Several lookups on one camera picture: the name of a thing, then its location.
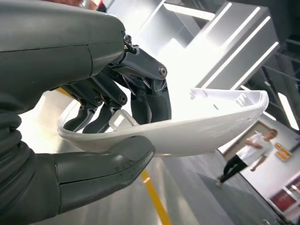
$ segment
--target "floor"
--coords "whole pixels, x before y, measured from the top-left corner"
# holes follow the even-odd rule
[[[81,151],[57,133],[57,118],[71,101],[57,91],[44,93],[35,109],[22,115],[23,140],[36,153]],[[217,151],[154,158],[146,168],[152,189],[139,178],[113,195],[35,225],[260,225],[263,219],[277,224],[275,213],[240,175],[216,188],[214,178],[225,164]]]

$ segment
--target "door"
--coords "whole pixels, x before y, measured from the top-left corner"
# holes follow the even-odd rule
[[[252,126],[248,132],[245,133],[244,135],[241,136],[240,139],[238,139],[237,142],[228,148],[227,151],[225,151],[223,156],[229,160],[232,157],[234,157],[237,152],[240,150],[241,148],[244,147],[246,144],[246,139],[249,138],[254,134],[265,134],[268,131],[270,131],[271,128],[267,127],[265,124],[262,124],[259,121],[256,122],[253,126]]]

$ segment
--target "yellow floor line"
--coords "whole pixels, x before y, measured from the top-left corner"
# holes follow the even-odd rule
[[[66,96],[69,96],[69,97],[71,97],[71,98],[72,98],[71,95],[68,94],[66,91],[63,90],[63,88],[57,88],[57,91],[59,91],[59,92],[60,92],[60,93],[63,93],[63,94],[64,94],[64,95],[66,95]]]
[[[148,175],[147,171],[146,170],[142,171],[140,175],[140,178],[145,185],[148,194],[150,196],[153,205],[155,207],[162,225],[172,225],[171,220],[169,218],[166,210],[164,208],[164,206],[159,199],[158,193],[155,188],[155,185]]]

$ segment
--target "white t-shirt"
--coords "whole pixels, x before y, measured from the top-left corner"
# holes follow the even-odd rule
[[[273,149],[270,141],[265,141],[262,135],[253,135],[248,140],[262,146],[262,149],[257,149],[253,146],[246,145],[237,153],[237,155],[246,165],[251,165],[262,156],[268,157]]]

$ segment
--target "orange sign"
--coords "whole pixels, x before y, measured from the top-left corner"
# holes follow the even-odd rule
[[[279,143],[276,143],[275,147],[277,149],[276,155],[282,161],[286,161],[292,155],[291,152],[286,150]]]

